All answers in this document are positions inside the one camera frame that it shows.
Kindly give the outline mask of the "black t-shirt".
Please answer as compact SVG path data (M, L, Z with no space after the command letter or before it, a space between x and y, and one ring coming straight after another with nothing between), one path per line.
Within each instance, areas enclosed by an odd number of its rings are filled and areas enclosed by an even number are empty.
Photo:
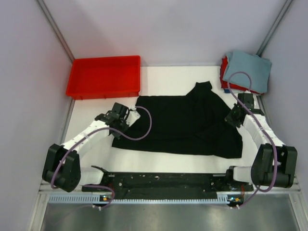
M126 150L189 155L242 157L243 139L225 117L231 111L208 82L196 83L184 96L140 96L138 119L126 132L139 138L114 139L112 147Z

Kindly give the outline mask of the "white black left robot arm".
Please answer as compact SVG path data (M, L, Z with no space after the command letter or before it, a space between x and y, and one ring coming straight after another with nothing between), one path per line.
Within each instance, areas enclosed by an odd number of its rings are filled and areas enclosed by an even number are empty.
M115 103L111 110L96 116L74 138L48 148L42 179L50 183L52 189L68 193L85 185L93 185L99 191L106 190L109 179L104 176L105 171L101 167L82 167L80 161L103 139L111 135L120 138L139 118L135 107Z

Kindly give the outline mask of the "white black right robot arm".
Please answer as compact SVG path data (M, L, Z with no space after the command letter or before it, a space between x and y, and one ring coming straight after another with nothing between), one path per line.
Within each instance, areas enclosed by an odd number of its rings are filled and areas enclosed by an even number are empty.
M229 190L237 190L243 182L269 188L293 185L297 150L275 135L262 110L255 108L253 94L239 93L225 121L233 127L245 128L258 148L251 166L231 166L226 171L224 183Z

